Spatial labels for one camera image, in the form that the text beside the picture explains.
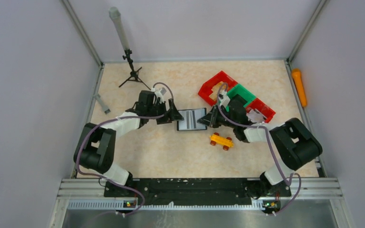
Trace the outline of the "black leather card holder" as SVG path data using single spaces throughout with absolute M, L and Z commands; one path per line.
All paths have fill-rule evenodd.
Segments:
M 205 131 L 207 126 L 197 121 L 206 115 L 206 108 L 183 109 L 178 111 L 183 120 L 177 121 L 177 131 Z

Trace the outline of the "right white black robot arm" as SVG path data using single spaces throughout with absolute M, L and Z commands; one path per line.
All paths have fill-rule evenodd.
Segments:
M 260 175 L 256 196 L 272 196 L 279 186 L 290 186 L 295 172 L 323 152 L 322 145 L 298 118 L 291 118 L 279 126 L 254 123 L 247 117 L 241 99 L 229 101 L 227 106 L 216 104 L 198 123 L 210 128 L 227 126 L 244 143 L 266 142 L 274 164 Z

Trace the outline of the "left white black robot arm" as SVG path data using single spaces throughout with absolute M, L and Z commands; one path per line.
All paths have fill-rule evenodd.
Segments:
M 100 177 L 115 182 L 115 190 L 121 196 L 133 192 L 131 174 L 114 162 L 115 142 L 125 134 L 142 128 L 149 120 L 157 124 L 182 121 L 174 99 L 164 100 L 161 89 L 142 90 L 137 102 L 117 118 L 103 124 L 85 124 L 76 151 L 74 162 L 77 167 L 93 170 Z

